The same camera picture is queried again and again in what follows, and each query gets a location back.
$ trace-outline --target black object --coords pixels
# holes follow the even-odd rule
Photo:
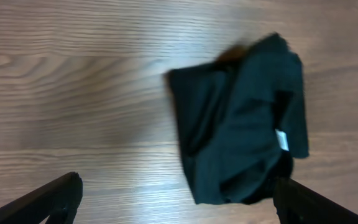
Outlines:
[[[281,224],[358,224],[358,215],[291,179],[276,181],[273,202]]]
[[[0,224],[72,224],[82,199],[82,180],[67,173],[0,208]]]
[[[183,170],[196,203],[255,203],[308,156],[302,64],[273,34],[240,60],[173,70]],[[289,152],[276,130],[287,134]]]

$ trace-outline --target wooden surface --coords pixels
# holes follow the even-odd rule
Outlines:
[[[77,171],[76,223],[278,223],[194,205],[162,79],[273,31],[305,65],[293,178],[358,213],[358,0],[0,0],[0,206]]]

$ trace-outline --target wooden floor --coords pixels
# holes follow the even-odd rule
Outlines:
[[[273,31],[305,65],[293,178],[358,213],[358,0],[0,0],[0,206],[77,171],[75,223],[278,223],[194,205],[162,78]]]

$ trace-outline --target folded shirt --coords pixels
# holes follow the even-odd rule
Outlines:
[[[196,203],[255,203],[308,156],[302,63],[273,34],[236,61],[173,70],[183,170]]]

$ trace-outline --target white tag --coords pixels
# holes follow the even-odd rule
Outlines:
[[[283,132],[283,131],[279,131],[276,129],[276,135],[277,135],[277,139],[278,139],[278,143],[280,144],[280,147],[283,150],[289,151],[288,143],[287,143],[287,134],[285,134],[285,132]]]

